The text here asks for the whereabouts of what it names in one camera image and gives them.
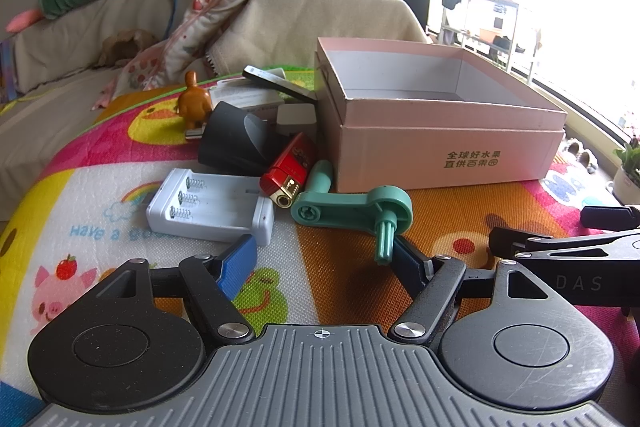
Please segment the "white usb charger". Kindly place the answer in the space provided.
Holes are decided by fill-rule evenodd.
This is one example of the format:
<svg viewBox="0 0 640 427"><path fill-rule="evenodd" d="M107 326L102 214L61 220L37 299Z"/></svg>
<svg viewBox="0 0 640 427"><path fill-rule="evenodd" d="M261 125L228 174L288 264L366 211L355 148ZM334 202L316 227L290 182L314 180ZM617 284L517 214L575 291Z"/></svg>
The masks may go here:
<svg viewBox="0 0 640 427"><path fill-rule="evenodd" d="M277 132L282 135L306 134L314 141L317 138L316 106L310 103L285 103L278 107Z"/></svg>

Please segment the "white remote control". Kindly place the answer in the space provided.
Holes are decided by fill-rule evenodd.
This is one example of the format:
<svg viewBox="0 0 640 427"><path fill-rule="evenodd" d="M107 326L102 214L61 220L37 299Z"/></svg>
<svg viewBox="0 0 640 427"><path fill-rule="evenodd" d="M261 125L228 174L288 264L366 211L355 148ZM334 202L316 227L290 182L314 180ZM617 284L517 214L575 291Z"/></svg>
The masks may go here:
<svg viewBox="0 0 640 427"><path fill-rule="evenodd" d="M287 94L295 98L295 100L310 104L318 102L314 92L299 87L297 84L274 75L272 72L247 65L242 70L242 75L244 78L256 82L259 86Z"/></svg>

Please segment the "white product box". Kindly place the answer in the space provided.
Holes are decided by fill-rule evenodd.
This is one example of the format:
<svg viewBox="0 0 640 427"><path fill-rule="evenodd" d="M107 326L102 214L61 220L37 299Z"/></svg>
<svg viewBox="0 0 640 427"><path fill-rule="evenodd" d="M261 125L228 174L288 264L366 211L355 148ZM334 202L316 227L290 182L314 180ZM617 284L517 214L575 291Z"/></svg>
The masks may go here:
<svg viewBox="0 0 640 427"><path fill-rule="evenodd" d="M208 92L214 105L226 102L245 110L273 108L284 103L277 91L258 87L245 78L220 80Z"/></svg>

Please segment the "pink cardboard box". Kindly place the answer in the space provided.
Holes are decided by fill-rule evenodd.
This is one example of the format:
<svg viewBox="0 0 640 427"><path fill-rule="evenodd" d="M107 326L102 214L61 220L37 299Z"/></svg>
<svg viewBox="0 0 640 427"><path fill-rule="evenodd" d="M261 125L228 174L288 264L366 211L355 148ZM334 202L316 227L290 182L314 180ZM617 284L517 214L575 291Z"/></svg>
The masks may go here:
<svg viewBox="0 0 640 427"><path fill-rule="evenodd" d="M440 44L321 38L314 90L343 193L541 179L566 121L527 84Z"/></svg>

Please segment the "beige covered sofa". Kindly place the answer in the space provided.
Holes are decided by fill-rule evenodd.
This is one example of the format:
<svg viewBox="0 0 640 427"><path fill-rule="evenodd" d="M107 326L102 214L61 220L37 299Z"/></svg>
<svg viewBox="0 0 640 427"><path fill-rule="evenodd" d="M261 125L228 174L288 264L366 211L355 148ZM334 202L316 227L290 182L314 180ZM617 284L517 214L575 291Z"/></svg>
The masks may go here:
<svg viewBox="0 0 640 427"><path fill-rule="evenodd" d="M22 99L1 117L1 218L9 220L52 157L93 120L115 69L96 63L122 30L160 37L174 0L98 0L11 39ZM320 37L423 42L404 0L246 0L205 49L222 75L245 65L310 66Z"/></svg>

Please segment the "brown bear figurine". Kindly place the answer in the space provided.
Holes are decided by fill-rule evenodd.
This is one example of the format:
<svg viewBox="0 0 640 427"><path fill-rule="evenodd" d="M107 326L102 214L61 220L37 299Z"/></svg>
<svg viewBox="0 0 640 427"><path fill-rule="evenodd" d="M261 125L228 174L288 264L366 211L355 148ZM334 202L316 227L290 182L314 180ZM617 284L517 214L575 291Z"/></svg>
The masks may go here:
<svg viewBox="0 0 640 427"><path fill-rule="evenodd" d="M177 103L177 113L182 118L186 130L200 129L206 124L214 110L209 92L198 85L198 74L188 70L184 75L184 90Z"/></svg>

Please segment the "metal balcony shelf rack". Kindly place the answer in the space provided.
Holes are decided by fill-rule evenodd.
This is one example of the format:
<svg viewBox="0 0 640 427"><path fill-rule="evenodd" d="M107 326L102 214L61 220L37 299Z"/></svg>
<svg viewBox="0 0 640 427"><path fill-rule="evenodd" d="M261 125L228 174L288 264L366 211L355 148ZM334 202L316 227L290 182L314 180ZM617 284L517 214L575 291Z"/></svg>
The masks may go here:
<svg viewBox="0 0 640 427"><path fill-rule="evenodd" d="M533 81L540 32L526 25L511 0L442 0L437 42L460 46Z"/></svg>

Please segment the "potted pink flower plant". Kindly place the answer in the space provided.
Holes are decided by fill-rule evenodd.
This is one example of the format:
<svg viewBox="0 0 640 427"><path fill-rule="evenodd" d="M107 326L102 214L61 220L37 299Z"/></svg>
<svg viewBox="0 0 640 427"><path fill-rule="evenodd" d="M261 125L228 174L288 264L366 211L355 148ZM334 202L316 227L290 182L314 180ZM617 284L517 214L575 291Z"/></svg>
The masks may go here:
<svg viewBox="0 0 640 427"><path fill-rule="evenodd" d="M613 194L624 205L640 204L640 148L639 138L633 135L622 148L616 148L614 154L620 160L620 168L613 179Z"/></svg>

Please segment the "red lighter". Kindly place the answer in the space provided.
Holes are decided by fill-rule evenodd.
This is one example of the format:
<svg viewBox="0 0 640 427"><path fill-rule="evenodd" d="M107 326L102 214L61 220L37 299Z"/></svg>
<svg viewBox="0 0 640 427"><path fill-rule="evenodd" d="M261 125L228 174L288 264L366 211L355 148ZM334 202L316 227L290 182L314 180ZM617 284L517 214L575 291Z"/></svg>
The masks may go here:
<svg viewBox="0 0 640 427"><path fill-rule="evenodd" d="M317 147L299 132L259 180L259 187L278 207L290 208L305 187L310 170L317 161Z"/></svg>

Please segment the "green plastic crank handle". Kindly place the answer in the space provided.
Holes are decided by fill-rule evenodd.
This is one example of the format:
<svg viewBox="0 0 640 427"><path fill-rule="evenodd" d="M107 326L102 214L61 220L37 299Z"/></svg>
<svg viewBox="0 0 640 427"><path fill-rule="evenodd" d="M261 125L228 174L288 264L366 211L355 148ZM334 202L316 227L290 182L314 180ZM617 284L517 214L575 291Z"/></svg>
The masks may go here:
<svg viewBox="0 0 640 427"><path fill-rule="evenodd" d="M376 238L375 262L389 265L395 236L412 225L409 194L393 185L381 185L367 193L331 193L332 181L332 164L326 159L317 161L310 170L305 191L293 202L292 218L306 227L370 233Z"/></svg>

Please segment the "grey slippers pair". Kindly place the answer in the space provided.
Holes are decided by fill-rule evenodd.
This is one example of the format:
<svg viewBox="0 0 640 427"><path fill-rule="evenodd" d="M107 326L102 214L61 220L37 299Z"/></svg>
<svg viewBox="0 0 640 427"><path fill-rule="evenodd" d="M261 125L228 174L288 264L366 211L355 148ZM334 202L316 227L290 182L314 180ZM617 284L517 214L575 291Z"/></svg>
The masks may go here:
<svg viewBox="0 0 640 427"><path fill-rule="evenodd" d="M582 165L589 174L595 173L599 168L597 157L585 148L584 144L577 139L569 139L563 145L563 150L572 156L579 165Z"/></svg>

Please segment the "white battery charger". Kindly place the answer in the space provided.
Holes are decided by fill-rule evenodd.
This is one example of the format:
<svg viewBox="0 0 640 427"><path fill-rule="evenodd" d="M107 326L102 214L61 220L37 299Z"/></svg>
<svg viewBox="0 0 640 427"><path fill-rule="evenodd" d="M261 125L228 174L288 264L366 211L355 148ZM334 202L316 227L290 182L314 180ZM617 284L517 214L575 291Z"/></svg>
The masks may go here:
<svg viewBox="0 0 640 427"><path fill-rule="evenodd" d="M274 223L273 202L254 176L184 168L168 173L145 214L156 233L221 243L250 234L259 246L270 244Z"/></svg>

